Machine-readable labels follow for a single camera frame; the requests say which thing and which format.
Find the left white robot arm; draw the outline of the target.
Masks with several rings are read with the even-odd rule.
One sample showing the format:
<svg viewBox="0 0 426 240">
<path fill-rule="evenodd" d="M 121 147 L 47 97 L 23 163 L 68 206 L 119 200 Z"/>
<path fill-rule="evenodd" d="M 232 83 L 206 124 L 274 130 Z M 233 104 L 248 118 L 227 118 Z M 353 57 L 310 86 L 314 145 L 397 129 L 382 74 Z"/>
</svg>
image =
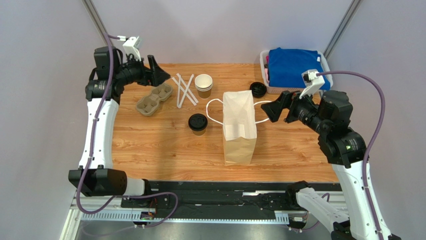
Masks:
<svg viewBox="0 0 426 240">
<path fill-rule="evenodd" d="M 148 55 L 148 66 L 133 54 L 116 47 L 95 49 L 95 68 L 85 87 L 88 123 L 85 145 L 78 169 L 70 170 L 69 182 L 86 197 L 143 196 L 147 180 L 134 179 L 113 168 L 114 124 L 125 86 L 137 83 L 157 87 L 171 76 Z"/>
</svg>

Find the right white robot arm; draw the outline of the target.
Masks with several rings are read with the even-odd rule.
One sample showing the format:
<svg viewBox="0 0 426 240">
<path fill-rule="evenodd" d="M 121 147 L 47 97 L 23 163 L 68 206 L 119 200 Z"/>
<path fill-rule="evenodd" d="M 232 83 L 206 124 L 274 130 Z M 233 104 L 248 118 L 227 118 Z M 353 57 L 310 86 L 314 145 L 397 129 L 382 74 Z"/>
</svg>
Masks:
<svg viewBox="0 0 426 240">
<path fill-rule="evenodd" d="M 261 105 L 272 122 L 288 110 L 286 123 L 302 122 L 318 134 L 318 144 L 337 175 L 347 213 L 336 209 L 305 181 L 287 188 L 287 202 L 293 208 L 310 212 L 327 228 L 333 240 L 395 240 L 382 218 L 373 196 L 370 167 L 364 164 L 367 145 L 363 137 L 350 128 L 353 106 L 345 92 L 330 90 L 320 103 L 299 91 L 284 91 L 271 102 Z"/>
</svg>

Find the brown paper bag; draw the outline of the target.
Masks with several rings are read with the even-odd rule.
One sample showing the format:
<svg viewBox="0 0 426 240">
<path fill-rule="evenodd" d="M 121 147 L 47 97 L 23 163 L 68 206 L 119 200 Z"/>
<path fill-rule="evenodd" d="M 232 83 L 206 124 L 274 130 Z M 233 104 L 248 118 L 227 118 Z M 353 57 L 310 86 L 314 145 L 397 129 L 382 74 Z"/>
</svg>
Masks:
<svg viewBox="0 0 426 240">
<path fill-rule="evenodd" d="M 222 120 L 210 116 L 209 105 L 218 101 L 222 104 Z M 215 98 L 206 104 L 206 116 L 222 126 L 224 164 L 243 166 L 251 163 L 256 142 L 257 124 L 269 120 L 256 120 L 255 106 L 269 103 L 269 100 L 254 102 L 251 90 L 224 92 L 222 99 Z"/>
</svg>

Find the black plastic cup lid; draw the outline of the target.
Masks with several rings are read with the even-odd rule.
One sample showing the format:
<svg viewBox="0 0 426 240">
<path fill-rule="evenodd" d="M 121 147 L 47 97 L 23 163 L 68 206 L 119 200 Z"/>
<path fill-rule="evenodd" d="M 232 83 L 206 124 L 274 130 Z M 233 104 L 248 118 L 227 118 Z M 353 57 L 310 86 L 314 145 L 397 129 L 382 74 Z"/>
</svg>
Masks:
<svg viewBox="0 0 426 240">
<path fill-rule="evenodd" d="M 195 113 L 188 119 L 188 126 L 192 131 L 200 132 L 206 129 L 208 118 L 201 113 Z"/>
</svg>

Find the stack of paper cups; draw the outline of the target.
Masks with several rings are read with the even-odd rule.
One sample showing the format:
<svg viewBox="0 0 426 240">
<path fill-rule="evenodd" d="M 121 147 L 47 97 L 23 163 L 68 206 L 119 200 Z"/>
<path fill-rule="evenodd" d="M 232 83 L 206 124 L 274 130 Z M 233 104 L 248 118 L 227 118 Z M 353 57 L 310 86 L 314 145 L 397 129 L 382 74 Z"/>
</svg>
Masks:
<svg viewBox="0 0 426 240">
<path fill-rule="evenodd" d="M 202 99 L 208 99 L 211 96 L 213 87 L 213 78 L 208 74 L 200 74 L 195 78 L 195 88 L 198 96 Z"/>
</svg>

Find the cardboard cup carrier tray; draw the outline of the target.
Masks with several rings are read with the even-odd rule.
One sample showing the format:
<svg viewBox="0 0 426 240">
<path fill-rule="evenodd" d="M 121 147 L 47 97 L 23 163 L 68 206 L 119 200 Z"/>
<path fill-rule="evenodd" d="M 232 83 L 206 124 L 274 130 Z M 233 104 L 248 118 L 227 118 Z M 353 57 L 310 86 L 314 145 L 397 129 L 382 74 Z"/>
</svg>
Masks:
<svg viewBox="0 0 426 240">
<path fill-rule="evenodd" d="M 163 83 L 151 89 L 150 94 L 142 97 L 136 103 L 136 110 L 143 116 L 152 116 L 159 108 L 160 103 L 165 102 L 173 93 L 173 87 Z"/>
</svg>

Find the single paper coffee cup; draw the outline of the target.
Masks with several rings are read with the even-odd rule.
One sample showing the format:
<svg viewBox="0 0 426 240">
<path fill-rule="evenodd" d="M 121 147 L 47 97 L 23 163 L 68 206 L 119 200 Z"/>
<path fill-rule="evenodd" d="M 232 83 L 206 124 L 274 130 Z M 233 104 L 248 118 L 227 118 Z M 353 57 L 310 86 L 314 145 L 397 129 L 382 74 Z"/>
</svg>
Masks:
<svg viewBox="0 0 426 240">
<path fill-rule="evenodd" d="M 196 136 L 202 136 L 202 135 L 205 134 L 205 132 L 206 132 L 206 129 L 203 129 L 203 130 L 192 130 L 192 133 L 194 135 L 196 135 Z"/>
</svg>

